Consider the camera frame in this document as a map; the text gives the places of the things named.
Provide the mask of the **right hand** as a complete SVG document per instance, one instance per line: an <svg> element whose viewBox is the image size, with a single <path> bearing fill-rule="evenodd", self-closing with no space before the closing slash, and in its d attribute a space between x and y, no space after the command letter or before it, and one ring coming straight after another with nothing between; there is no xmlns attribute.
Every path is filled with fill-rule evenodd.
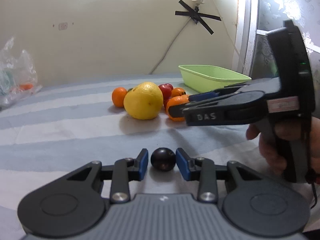
<svg viewBox="0 0 320 240"><path fill-rule="evenodd" d="M281 175L287 166L283 155L290 150L292 141L300 139L300 123L279 123L274 126L274 131L279 141L284 143L284 147L267 140L266 135L254 124L249 125L246 131L246 138L247 140L253 140L259 137L259 152L261 156L266 160L274 173ZM316 117L313 117L311 120L310 154L311 167L316 174L319 174L319 118Z"/></svg>

